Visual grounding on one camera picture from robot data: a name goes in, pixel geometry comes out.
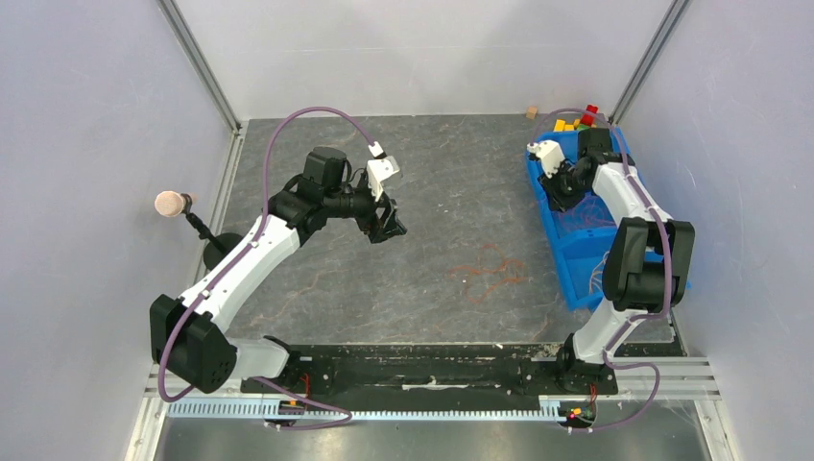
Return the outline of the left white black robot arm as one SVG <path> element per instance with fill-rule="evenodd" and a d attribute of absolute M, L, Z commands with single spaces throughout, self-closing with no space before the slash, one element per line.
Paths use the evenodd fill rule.
<path fill-rule="evenodd" d="M 248 297 L 328 220 L 354 220 L 372 244 L 405 234 L 386 192 L 401 168 L 379 145 L 371 152 L 355 176 L 343 152 L 313 149 L 303 171 L 268 200 L 250 230 L 200 281 L 176 297 L 154 300 L 151 346 L 161 396 L 167 394 L 168 373 L 205 394 L 232 377 L 263 377 L 283 393 L 299 385 L 301 367 L 284 343 L 229 339 L 226 333 Z"/>

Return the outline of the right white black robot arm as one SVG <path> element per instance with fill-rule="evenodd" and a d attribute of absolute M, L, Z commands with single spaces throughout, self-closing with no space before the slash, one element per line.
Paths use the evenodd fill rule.
<path fill-rule="evenodd" d="M 695 229 L 657 204 L 618 129 L 585 129 L 577 141 L 576 161 L 553 140 L 527 147 L 550 206 L 566 211 L 591 193 L 616 225 L 601 276 L 603 299 L 558 350 L 554 379 L 566 394 L 611 393 L 618 369 L 612 359 L 622 342 L 682 300 Z"/>

